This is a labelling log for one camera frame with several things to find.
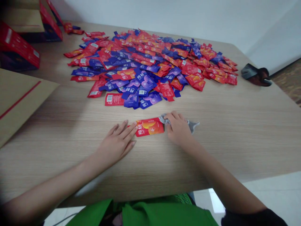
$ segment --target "wooden table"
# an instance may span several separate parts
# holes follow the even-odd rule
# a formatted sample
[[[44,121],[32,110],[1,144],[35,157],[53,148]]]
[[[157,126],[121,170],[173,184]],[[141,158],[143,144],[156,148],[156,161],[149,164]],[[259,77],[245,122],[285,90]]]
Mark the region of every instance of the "wooden table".
[[[74,25],[86,31],[104,31],[110,37],[114,31],[128,30]],[[34,45],[41,53],[41,67],[24,74],[61,86],[0,150],[4,200],[85,159],[117,122],[154,118],[172,110],[200,121],[195,138],[242,182],[301,170],[301,111],[277,85],[258,87],[241,76],[237,86],[206,80],[203,92],[186,87],[176,101],[163,100],[145,110],[106,107],[105,93],[98,99],[87,98],[93,82],[70,81],[73,68],[67,66],[70,59],[63,53],[77,49],[82,37],[64,33],[63,42]],[[232,44],[196,40],[211,43],[214,50],[238,63],[239,70],[251,63]],[[99,181],[90,192],[69,198],[62,206],[87,205],[107,198],[135,200],[209,187],[193,159],[173,145],[166,133],[137,138],[134,149],[95,184]]]

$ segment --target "hand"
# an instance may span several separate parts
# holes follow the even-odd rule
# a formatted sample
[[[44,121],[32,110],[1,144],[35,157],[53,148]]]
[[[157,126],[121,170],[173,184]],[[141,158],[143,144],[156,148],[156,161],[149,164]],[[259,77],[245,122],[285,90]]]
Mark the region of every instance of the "hand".
[[[182,114],[178,114],[176,111],[167,113],[164,119],[169,119],[170,124],[165,124],[169,139],[176,145],[185,149],[191,142],[194,142],[194,138],[191,134],[187,120]]]
[[[101,142],[95,154],[100,157],[111,167],[121,160],[135,145],[135,141],[131,141],[138,127],[137,122],[127,127],[128,120],[125,120],[120,126],[115,125]]]

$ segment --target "black sleeve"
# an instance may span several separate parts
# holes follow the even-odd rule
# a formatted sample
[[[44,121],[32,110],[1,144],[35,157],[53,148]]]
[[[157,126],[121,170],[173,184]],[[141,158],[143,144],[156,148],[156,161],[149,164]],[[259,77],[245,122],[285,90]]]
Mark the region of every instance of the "black sleeve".
[[[224,218],[222,218],[221,224],[222,226],[288,226],[281,217],[279,217],[270,209],[266,209],[255,214],[235,214],[226,210],[226,215],[224,216]]]

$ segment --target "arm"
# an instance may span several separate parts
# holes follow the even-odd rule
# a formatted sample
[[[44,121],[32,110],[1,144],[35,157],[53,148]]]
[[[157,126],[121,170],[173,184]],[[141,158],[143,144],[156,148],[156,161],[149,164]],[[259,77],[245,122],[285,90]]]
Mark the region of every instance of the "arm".
[[[167,124],[168,137],[198,162],[207,181],[227,210],[233,213],[251,214],[267,209],[193,138],[182,114],[173,111],[166,115],[166,119],[171,123],[171,125]]]
[[[16,225],[41,223],[63,200],[121,160],[134,146],[136,122],[115,125],[97,151],[71,169],[37,185],[3,205]]]

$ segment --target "forearm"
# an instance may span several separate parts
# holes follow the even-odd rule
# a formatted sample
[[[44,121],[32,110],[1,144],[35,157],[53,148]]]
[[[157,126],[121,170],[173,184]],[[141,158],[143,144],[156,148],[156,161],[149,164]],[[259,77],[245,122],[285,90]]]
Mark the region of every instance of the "forearm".
[[[233,213],[250,214],[266,209],[255,195],[199,143],[186,147],[186,151],[199,163],[201,171],[227,210]]]
[[[93,180],[106,168],[105,163],[92,155],[80,164],[12,199],[4,204],[3,208],[14,224],[40,223],[64,199]]]

